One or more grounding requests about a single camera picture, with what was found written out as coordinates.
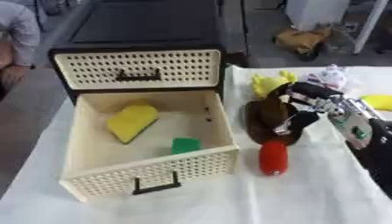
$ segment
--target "machine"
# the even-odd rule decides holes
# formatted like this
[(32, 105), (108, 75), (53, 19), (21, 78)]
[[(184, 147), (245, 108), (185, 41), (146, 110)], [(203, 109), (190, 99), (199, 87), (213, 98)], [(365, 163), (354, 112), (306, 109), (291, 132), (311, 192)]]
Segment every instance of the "machine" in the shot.
[(278, 95), (290, 102), (308, 105), (274, 129), (279, 136), (301, 130), (327, 113), (329, 121), (346, 139), (346, 144), (371, 178), (392, 199), (392, 122), (385, 121), (361, 99), (344, 96), (327, 87), (306, 82), (282, 85)]

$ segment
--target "black drawer handle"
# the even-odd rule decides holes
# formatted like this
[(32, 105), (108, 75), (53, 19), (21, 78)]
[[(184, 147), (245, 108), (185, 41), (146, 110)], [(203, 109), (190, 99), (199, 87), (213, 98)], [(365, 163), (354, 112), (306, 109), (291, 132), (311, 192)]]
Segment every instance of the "black drawer handle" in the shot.
[(144, 189), (140, 189), (140, 178), (135, 178), (135, 190), (133, 191), (133, 195), (138, 195), (138, 194), (142, 194), (142, 193), (152, 193), (152, 192), (157, 192), (157, 191), (162, 191), (162, 190), (166, 190), (166, 189), (170, 189), (170, 188), (174, 188), (174, 187), (181, 187), (181, 183), (179, 183), (179, 177), (177, 175), (177, 172), (174, 171), (172, 173), (173, 175), (173, 183), (169, 184), (169, 185), (157, 185), (157, 186), (153, 186), (150, 188), (144, 188)]
[(124, 69), (120, 69), (120, 73), (115, 77), (116, 81), (160, 81), (161, 73), (159, 69), (154, 70), (154, 74), (146, 74), (146, 75), (135, 75), (130, 74), (126, 75)]

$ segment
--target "red object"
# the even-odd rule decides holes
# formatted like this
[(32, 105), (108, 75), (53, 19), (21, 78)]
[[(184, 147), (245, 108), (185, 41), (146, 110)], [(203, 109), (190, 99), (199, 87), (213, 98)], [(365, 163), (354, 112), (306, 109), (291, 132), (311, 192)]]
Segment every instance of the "red object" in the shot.
[(268, 176), (276, 176), (287, 170), (287, 147), (279, 141), (269, 141), (259, 152), (259, 166)]

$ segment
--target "floor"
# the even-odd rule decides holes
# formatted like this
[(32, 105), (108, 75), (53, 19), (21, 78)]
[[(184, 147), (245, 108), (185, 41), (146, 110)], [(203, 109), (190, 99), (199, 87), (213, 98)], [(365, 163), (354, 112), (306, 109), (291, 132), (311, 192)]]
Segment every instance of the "floor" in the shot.
[[(275, 6), (276, 2), (246, 0), (250, 53), (248, 60), (251, 67), (324, 67), (332, 63), (340, 66), (392, 65), (390, 54), (378, 55), (371, 46), (360, 55), (323, 54), (312, 62), (299, 61), (293, 54), (279, 49), (270, 41), (274, 33), (290, 25), (288, 18), (280, 10), (262, 10)], [(0, 195), (6, 191), (28, 158), (40, 133), (66, 98), (46, 54), (63, 32), (70, 14), (72, 13), (49, 17), (37, 52), (37, 69), (0, 102)], [(230, 52), (243, 51), (239, 0), (226, 1), (224, 18), (224, 41), (227, 49)]]

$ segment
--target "white table cloth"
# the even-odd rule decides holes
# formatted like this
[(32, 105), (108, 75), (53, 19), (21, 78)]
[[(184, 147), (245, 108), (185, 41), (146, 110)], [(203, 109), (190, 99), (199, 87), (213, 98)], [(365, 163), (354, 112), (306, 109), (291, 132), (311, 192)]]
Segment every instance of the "white table cloth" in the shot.
[[(287, 68), (297, 75), (320, 69)], [(361, 169), (326, 119), (309, 126), (289, 148), (285, 174), (265, 177), (259, 172), (259, 146), (244, 132), (242, 106), (250, 99), (250, 76), (277, 75), (278, 70), (232, 67), (227, 71), (225, 108), (241, 147), (235, 175), (87, 204), (58, 184), (74, 109), (65, 101), (0, 201), (0, 223), (392, 223), (392, 202)], [(347, 72), (359, 83), (353, 91), (356, 95), (392, 95), (392, 68), (349, 67)], [(383, 114), (392, 119), (391, 114)]]

